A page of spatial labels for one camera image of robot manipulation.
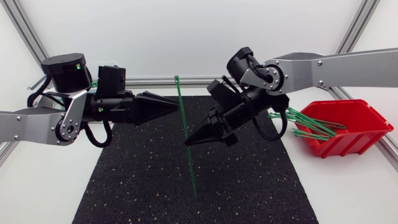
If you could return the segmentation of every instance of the aluminum frame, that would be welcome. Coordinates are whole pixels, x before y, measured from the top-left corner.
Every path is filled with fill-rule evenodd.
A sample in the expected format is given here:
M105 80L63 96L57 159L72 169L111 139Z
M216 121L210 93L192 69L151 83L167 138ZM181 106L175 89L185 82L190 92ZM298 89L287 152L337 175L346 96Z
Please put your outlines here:
M380 0L363 0L336 54L349 53L354 49L366 25L370 21ZM336 100L352 100L353 97L343 87L331 87L328 92ZM398 143L389 135L385 135L376 143L376 147L398 172Z

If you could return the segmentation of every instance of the black cable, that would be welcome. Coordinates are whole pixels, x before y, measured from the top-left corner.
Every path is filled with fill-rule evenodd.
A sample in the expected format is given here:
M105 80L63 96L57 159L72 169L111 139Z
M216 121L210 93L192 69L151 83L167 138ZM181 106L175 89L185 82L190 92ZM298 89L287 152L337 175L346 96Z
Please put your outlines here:
M93 145L95 145L96 147L108 147L112 142L111 126L109 125L108 121L103 121L103 123L104 123L105 131L106 131L106 140L103 143L100 143L95 139L94 134L91 131L90 127L88 126L87 122L82 123L82 125L84 125L84 129L86 131L88 140L90 140L90 142L93 143Z
M285 111L280 112L280 118L282 119L282 130L280 130L280 133L278 135L276 135L276 136L268 136L268 135L266 135L262 131L262 129L259 127L257 119L253 118L252 120L253 120L254 126L256 127L256 129L259 132L259 134L261 135L261 137L263 137L265 140L268 140L268 141L276 141L276 140L280 139L285 134L285 131L286 131L286 128L287 128L287 118L286 118L286 112Z
M47 98L50 98L51 100L57 102L59 105L65 107L65 105L64 105L61 101L57 100L57 99L56 99L55 97L53 97L52 95L49 95L49 94L47 94L47 93L41 93L41 95L42 95L42 96L45 96L45 97L47 97Z
M249 65L250 69L253 71L253 73L257 77L261 78L262 80L266 81L267 83L271 83L272 82L272 77L270 75L267 75L266 73L264 73L264 72L262 72L260 70L260 68L262 68L262 65L260 65L258 62L253 60L253 56L252 55L248 55L247 61L248 61L248 65Z
M30 94L30 96L27 98L27 107L33 107L33 102L35 101L35 99L43 93L43 91L47 88L47 86L50 84L51 82L51 76L47 75L47 77L45 78L45 81L43 83L43 85L35 92Z

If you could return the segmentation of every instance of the green cable tie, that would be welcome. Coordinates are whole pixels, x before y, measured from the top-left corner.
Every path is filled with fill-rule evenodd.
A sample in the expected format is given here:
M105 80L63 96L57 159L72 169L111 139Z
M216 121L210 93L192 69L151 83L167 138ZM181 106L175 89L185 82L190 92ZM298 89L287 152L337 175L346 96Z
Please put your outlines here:
M181 96L181 91L180 91L180 78L178 77L178 75L174 76L174 81L175 81L175 84L177 86L178 98L180 100L180 107L181 107L181 114L182 114L182 123L184 125L185 139L188 139L187 119L185 117L184 104L182 103L182 96ZM197 186L196 186L196 183L195 183L195 175L193 174L191 148L189 146L187 146L187 154L188 154L189 173L191 173L193 196L195 198L197 198L198 197Z

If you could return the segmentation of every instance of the white background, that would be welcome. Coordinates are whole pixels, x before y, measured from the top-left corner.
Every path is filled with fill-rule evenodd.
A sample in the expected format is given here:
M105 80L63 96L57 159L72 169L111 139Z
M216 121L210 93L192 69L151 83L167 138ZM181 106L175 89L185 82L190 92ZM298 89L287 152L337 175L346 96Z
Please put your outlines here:
M186 76L219 76L226 72L228 59L245 45L252 47L259 60L294 51L333 54L361 1L261 1L266 7L240 1L241 7L226 6L226 12L223 6L230 2L236 5L237 1L213 1L210 5L205 2L209 3L155 4L151 0L132 9L138 2L21 1L50 56L83 52L93 66L117 62L127 68L130 77L141 78L175 75L176 71ZM369 41L360 40L358 48L378 48L372 44L379 39L391 45L385 47L393 47L396 33L389 32L397 30L392 26L397 20L394 6L393 0L381 1L363 35ZM239 19L231 18L233 10L244 13L238 14ZM209 19L199 20L204 12ZM223 34L231 31L217 25L229 21L217 16L223 13L241 27L247 24L242 21L254 14L251 22L258 26L249 24L251 29L225 37ZM202 22L203 32L192 28L198 28ZM153 24L156 29L142 24ZM0 73L1 110L18 110L25 107L29 94L25 86L38 80L42 72L3 10L0 27L0 65L4 68ZM370 29L382 34L371 37L375 34ZM217 35L206 38L207 32ZM165 42L154 42L154 38ZM176 94L175 90L152 91ZM182 92L206 94L204 88ZM291 106L297 110L315 100L331 100L327 92L318 88L290 93L289 97ZM370 103L388 105L382 100ZM103 134L102 130L96 132L99 129L94 127L95 135ZM320 223L396 223L398 175L377 148L370 148L362 156L320 159L313 156L303 139L286 134L282 141ZM0 223L71 223L101 150L93 147L84 133L67 147L20 143L0 167Z
M50 56L84 53L129 78L220 77L249 46L259 62L334 54L361 0L21 0Z

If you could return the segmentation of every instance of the green wire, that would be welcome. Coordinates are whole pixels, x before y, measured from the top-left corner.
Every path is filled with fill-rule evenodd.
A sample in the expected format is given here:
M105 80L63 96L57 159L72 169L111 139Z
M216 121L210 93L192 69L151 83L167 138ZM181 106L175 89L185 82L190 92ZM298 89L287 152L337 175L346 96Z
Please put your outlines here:
M187 119L185 117L184 104L182 103L182 96L181 96L181 91L180 91L180 78L178 77L178 75L174 76L174 81L175 81L175 84L177 85L178 98L180 100L180 107L181 107L181 114L182 114L182 123L184 125L185 139L188 139ZM197 198L198 197L197 186L196 186L196 183L195 183L195 175L193 174L191 148L189 146L187 146L187 154L188 154L189 172L191 173L193 196L195 198Z
M280 118L280 113L269 113L269 117L272 118ZM327 141L328 139L336 136L336 132L331 128L335 129L345 129L346 127L339 123L333 123L329 121L322 121L319 119L313 119L308 117L307 115L302 114L299 111L289 107L287 108L286 117L288 121L294 122L301 126L305 126L312 131L318 133L307 133L305 131L300 131L298 129L294 129L294 134L297 137L306 137L306 138L314 138L319 140Z

